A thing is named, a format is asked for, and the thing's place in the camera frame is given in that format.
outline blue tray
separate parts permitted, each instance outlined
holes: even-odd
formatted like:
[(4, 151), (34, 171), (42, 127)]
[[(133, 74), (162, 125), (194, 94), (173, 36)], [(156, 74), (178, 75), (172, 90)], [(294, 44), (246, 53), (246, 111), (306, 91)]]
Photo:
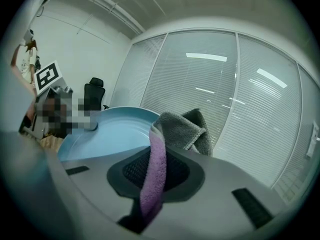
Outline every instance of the blue tray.
[(73, 129), (58, 151), (61, 161), (94, 158), (149, 146), (149, 130), (158, 114), (139, 107), (114, 107), (99, 113), (95, 131)]

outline microfiber cloth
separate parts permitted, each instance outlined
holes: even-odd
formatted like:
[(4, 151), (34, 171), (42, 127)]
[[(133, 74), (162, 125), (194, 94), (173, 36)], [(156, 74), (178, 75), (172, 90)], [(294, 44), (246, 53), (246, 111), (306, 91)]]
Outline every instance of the microfiber cloth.
[(167, 174), (166, 145), (212, 156), (209, 131), (198, 108), (182, 115), (164, 112), (149, 131), (150, 158), (140, 192), (140, 209), (146, 224), (160, 211)]

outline window blind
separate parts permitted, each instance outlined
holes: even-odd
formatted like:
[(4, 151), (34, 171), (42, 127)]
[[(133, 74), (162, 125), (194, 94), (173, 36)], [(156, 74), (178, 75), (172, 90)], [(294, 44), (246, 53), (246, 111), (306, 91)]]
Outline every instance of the window blind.
[(234, 33), (171, 33), (155, 63), (141, 107), (159, 114), (200, 108), (214, 146), (229, 114), (236, 68)]
[(314, 155), (306, 156), (313, 123), (320, 126), (320, 89), (310, 76), (299, 66), (302, 88), (302, 119), (297, 142), (285, 170), (276, 182), (274, 189), (286, 203), (300, 197), (310, 184), (319, 165), (320, 142), (316, 145)]
[(295, 61), (256, 39), (239, 35), (237, 101), (214, 151), (271, 187), (296, 142), (301, 88)]
[(119, 74), (110, 107), (139, 107), (166, 35), (132, 45)]

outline black office chair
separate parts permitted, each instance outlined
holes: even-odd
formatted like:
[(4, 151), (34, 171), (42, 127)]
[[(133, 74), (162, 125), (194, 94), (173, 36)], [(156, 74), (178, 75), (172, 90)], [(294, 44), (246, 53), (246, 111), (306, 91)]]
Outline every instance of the black office chair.
[(101, 101), (106, 90), (104, 81), (93, 77), (89, 83), (84, 85), (84, 110), (85, 111), (100, 111)]

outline black rubber pad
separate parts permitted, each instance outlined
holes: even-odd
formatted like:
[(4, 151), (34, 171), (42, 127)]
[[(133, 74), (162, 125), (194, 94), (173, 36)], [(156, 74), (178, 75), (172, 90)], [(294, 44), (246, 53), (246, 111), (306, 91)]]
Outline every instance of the black rubber pad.
[[(142, 189), (149, 165), (150, 152), (147, 152), (123, 167), (123, 175), (138, 188)], [(164, 192), (183, 183), (189, 176), (190, 170), (185, 162), (166, 154), (166, 178)]]
[(232, 191), (232, 194), (256, 229), (262, 227), (273, 219), (268, 210), (254, 197), (254, 195), (248, 189), (237, 189)]
[[(191, 198), (205, 181), (202, 167), (191, 159), (166, 147), (164, 203), (183, 202)], [(150, 158), (150, 147), (111, 166), (107, 180), (119, 196), (139, 199)]]
[(73, 175), (73, 174), (78, 174), (78, 173), (82, 173), (89, 170), (89, 167), (86, 165), (83, 166), (79, 166), (79, 167), (74, 167), (74, 168), (70, 168), (70, 169), (66, 169), (65, 172), (66, 174)]

